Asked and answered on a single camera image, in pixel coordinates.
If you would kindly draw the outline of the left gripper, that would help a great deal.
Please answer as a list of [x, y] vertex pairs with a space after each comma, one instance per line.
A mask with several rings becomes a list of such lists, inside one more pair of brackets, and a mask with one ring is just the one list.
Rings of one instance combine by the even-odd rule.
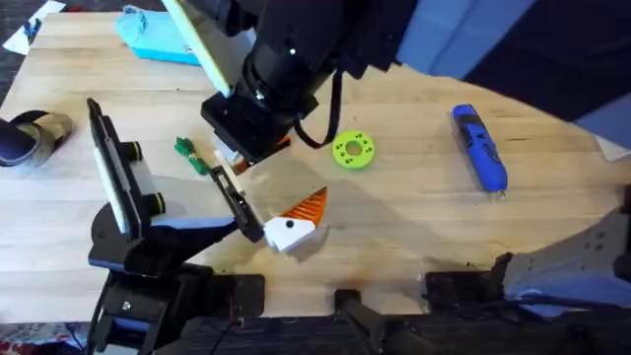
[[[221, 139], [215, 140], [215, 147], [231, 166], [245, 160]], [[190, 140], [177, 140], [174, 149], [201, 175], [200, 180], [156, 176], [144, 161], [139, 142], [123, 142], [121, 148], [153, 226], [202, 230], [235, 223], [250, 241], [256, 243], [264, 236], [271, 248], [285, 252], [303, 242], [323, 217], [326, 186], [269, 219], [262, 228], [244, 192], [230, 179], [227, 169], [207, 163]]]

